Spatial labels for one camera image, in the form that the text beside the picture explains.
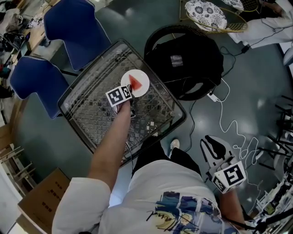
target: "black bag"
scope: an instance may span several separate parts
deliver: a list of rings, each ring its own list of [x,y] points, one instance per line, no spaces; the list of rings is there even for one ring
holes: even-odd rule
[[[155,43],[171,33],[185,33],[171,41]],[[155,31],[147,40],[145,61],[180,100],[198,100],[221,83],[223,56],[214,40],[190,26],[172,25]],[[186,94],[196,84],[200,89]]]

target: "red triangle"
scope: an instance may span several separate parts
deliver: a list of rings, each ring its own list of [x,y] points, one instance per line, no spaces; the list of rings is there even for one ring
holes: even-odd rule
[[[129,81],[134,91],[142,87],[142,84],[132,75],[129,75]]]

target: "black shorts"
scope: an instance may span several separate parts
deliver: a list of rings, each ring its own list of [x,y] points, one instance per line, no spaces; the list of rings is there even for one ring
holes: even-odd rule
[[[150,137],[142,144],[141,147],[144,147],[144,145],[149,145],[155,140],[156,137]],[[191,169],[201,175],[200,168],[186,152],[178,148],[174,148],[171,157],[168,158],[164,153],[161,143],[157,142],[138,156],[136,166],[132,171],[132,176],[138,169],[156,160],[168,160]]]

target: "white circular disc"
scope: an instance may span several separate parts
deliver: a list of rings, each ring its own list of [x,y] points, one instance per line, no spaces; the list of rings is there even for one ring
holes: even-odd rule
[[[122,76],[121,86],[130,85],[129,75],[132,75],[142,85],[139,89],[132,91],[132,94],[134,95],[134,97],[140,97],[144,95],[148,91],[148,88],[150,87],[150,80],[147,74],[137,69],[130,70]]]

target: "concrete floor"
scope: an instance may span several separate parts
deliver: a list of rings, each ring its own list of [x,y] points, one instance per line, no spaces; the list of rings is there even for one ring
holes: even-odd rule
[[[97,18],[107,32],[112,42],[118,39],[128,41],[141,55],[145,42],[153,31],[179,21],[178,0],[114,0],[108,7],[99,10]],[[227,34],[211,36],[219,47],[226,46],[233,54],[240,52],[243,45],[235,44]],[[61,69],[69,69],[70,64],[64,47],[60,49],[53,61]],[[233,58],[224,57],[224,69],[229,70]],[[69,83],[74,77],[66,77]],[[276,45],[251,49],[246,54],[237,57],[234,69],[224,77],[231,91],[223,103],[222,126],[228,127],[232,120],[237,120],[239,133],[245,134],[248,141],[253,137],[259,139],[259,146],[267,146],[267,134],[276,136],[275,121],[280,114],[274,107],[280,95],[292,97],[292,86],[287,70],[282,65],[282,56]],[[227,94],[227,86],[221,83],[215,90],[215,95],[223,99]],[[188,111],[192,102],[182,101]],[[192,134],[192,148],[189,151],[192,159],[199,165],[203,178],[208,169],[200,149],[200,139],[205,135],[223,138],[231,145],[243,143],[243,138],[236,135],[235,125],[227,133],[223,133],[219,126],[221,105],[204,97],[196,102],[192,110],[195,130]],[[163,139],[162,146],[167,151],[170,141],[177,137],[181,148],[186,149],[190,144],[189,133],[192,127],[191,117],[179,128]],[[26,157],[35,164],[40,178],[47,176],[55,167],[60,167],[69,177],[86,176],[91,160],[91,153],[79,140],[63,117],[49,119],[41,102],[36,95],[31,95],[24,111],[17,144],[25,149]],[[260,161],[272,166],[272,160],[264,154]],[[259,184],[262,192],[270,190],[277,179],[271,170],[253,165],[248,170],[250,183]],[[131,177],[131,163],[119,170],[114,188],[114,195],[122,199],[127,192]],[[207,185],[215,189],[209,181]],[[253,206],[258,190],[255,186],[244,184],[239,189],[241,204],[248,212]]]

